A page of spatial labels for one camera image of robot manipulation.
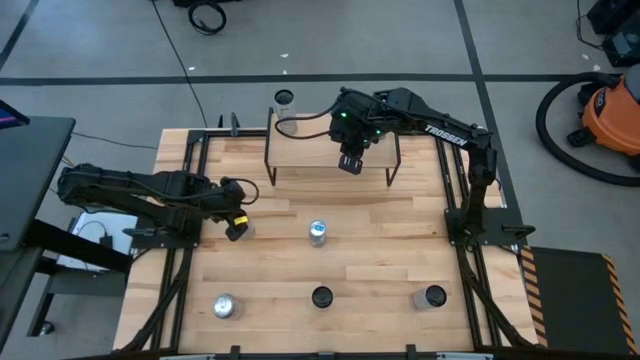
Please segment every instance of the silver can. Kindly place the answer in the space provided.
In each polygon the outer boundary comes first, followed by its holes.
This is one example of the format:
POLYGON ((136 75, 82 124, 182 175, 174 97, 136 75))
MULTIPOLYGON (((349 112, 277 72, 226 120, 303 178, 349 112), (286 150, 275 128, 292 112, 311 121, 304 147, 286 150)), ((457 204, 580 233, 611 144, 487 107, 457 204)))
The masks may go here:
MULTIPOLYGON (((276 92, 273 97, 276 102, 275 112, 278 119, 296 116, 296 109, 293 104, 293 93, 290 90, 282 89, 276 92)), ((293 135, 298 131, 298 122, 296 120, 285 121, 278 125, 278 128, 284 133, 293 135)))
POLYGON ((309 239, 311 246, 322 247, 327 241, 327 224, 322 220, 314 220, 309 225, 309 239))
POLYGON ((239 317, 241 311, 240 302, 231 294, 220 294, 213 302, 213 314, 219 319, 230 319, 239 317))
POLYGON ((411 296, 411 305, 418 311, 440 307, 446 302, 447 293, 438 285, 420 289, 411 296))

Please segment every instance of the floor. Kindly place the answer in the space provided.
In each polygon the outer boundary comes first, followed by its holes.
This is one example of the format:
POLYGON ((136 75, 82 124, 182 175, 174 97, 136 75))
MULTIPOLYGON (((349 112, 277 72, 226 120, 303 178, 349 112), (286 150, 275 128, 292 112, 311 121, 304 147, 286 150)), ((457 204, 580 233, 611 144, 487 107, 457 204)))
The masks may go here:
MULTIPOLYGON (((583 13, 595 0, 582 0, 583 13)), ((612 69, 576 40, 573 0, 243 0, 222 6, 227 28, 196 33, 186 10, 157 6, 194 82, 209 125, 235 112, 265 126, 272 95, 296 94, 300 112, 326 108, 340 86, 405 86, 434 108, 484 124, 502 141, 515 197, 537 231, 530 244, 602 252, 617 265, 632 324, 640 326, 640 192, 602 184, 555 161, 534 127, 537 105, 562 75, 612 69)), ((210 14, 201 14, 208 18, 210 14)), ((587 39, 597 41, 587 24, 587 39)), ((0 3, 0 98, 30 115, 69 116, 76 131, 155 145, 161 129, 203 120, 152 4, 147 0, 13 0, 0 3)), ((576 126, 575 91, 551 108, 561 137, 576 126)), ((105 168, 149 172, 154 151, 74 137, 67 156, 105 168)), ((577 156, 628 173, 602 149, 577 156)), ((48 194, 38 217, 66 227, 77 210, 48 194)), ((109 351, 121 299, 59 297, 57 331, 26 338, 44 281, 36 277, 4 359, 60 359, 109 351)))

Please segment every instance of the wooden table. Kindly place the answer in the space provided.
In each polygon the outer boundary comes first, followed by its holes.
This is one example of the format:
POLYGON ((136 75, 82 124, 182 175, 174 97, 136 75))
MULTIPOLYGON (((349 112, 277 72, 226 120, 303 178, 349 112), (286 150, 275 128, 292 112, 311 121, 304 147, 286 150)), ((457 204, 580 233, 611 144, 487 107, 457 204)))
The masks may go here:
MULTIPOLYGON (((187 131, 164 130, 155 171, 180 169, 187 131)), ((353 176, 337 168, 283 168, 272 187, 264 141, 215 138, 210 143, 209 178, 245 177, 260 187, 260 200, 246 207, 256 233, 230 242, 225 225, 205 222, 193 256, 180 352, 228 353, 232 345, 240 345, 243 353, 402 352, 406 344, 415 344, 418 351, 471 350, 455 250, 447 240, 434 140, 401 137, 402 166, 391 187, 383 169, 353 176), (325 220, 328 227, 327 244, 319 249, 309 244, 313 219, 325 220), (431 284, 447 291, 447 303, 415 312, 410 294, 431 284), (311 302, 320 285, 335 297, 324 310, 311 302), (224 292, 244 303, 240 319, 212 314, 213 299, 224 292)), ((253 195, 249 187, 245 190, 253 195)), ((500 204, 499 191, 492 187, 487 206, 500 204)), ((489 247, 484 253, 493 298, 520 333, 535 342, 515 256, 489 247)), ((165 250, 153 250, 134 264, 114 348, 130 341, 152 311, 164 261, 165 250)), ((488 343, 484 310, 476 304, 488 343)), ((171 323, 169 309, 164 345, 171 323)))

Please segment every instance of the vacuum hose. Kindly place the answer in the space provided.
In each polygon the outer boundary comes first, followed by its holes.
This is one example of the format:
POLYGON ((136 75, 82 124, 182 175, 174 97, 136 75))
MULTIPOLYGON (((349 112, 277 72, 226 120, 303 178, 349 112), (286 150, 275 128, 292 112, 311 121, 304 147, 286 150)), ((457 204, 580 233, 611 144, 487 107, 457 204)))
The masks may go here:
POLYGON ((556 159, 565 163, 572 169, 587 175, 593 179, 600 180, 613 185, 621 185, 621 186, 640 186, 640 177, 632 177, 632 176, 621 176, 616 174, 611 174, 602 170, 598 170, 594 167, 591 167, 582 161, 574 158, 569 155, 567 152, 562 150, 549 136, 549 131, 547 130, 547 111, 549 111, 549 106, 555 98, 567 88, 580 84, 583 82, 592 82, 598 85, 604 86, 615 86, 618 82, 618 77, 612 77, 607 74, 598 73, 598 72, 585 72, 581 74, 577 74, 567 80, 563 80, 554 86, 551 91, 545 95, 538 107, 538 111, 536 113, 536 130, 538 131, 538 136, 540 137, 540 141, 542 141, 542 145, 553 155, 556 159))

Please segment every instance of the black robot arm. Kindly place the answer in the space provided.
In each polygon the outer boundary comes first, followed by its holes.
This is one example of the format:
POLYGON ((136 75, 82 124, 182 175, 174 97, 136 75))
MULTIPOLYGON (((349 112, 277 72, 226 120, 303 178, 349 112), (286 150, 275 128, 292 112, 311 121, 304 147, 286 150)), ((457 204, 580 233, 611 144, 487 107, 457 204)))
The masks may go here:
POLYGON ((220 186, 186 171, 154 175, 104 170, 91 164, 65 168, 58 180, 58 196, 68 205, 102 205, 145 217, 158 228, 180 234, 189 216, 226 221, 227 237, 235 241, 247 231, 241 206, 245 193, 236 180, 223 177, 220 186), (150 196, 164 206, 148 202, 150 196))
POLYGON ((379 91, 373 96, 352 89, 340 89, 331 111, 331 140, 339 142, 342 156, 338 166, 352 174, 362 170, 362 155, 387 133, 427 134, 458 146, 469 153, 469 198, 463 204, 459 226, 467 236, 485 232, 484 198, 496 178, 497 153, 491 147, 491 133, 468 125, 430 108, 408 89, 379 91))

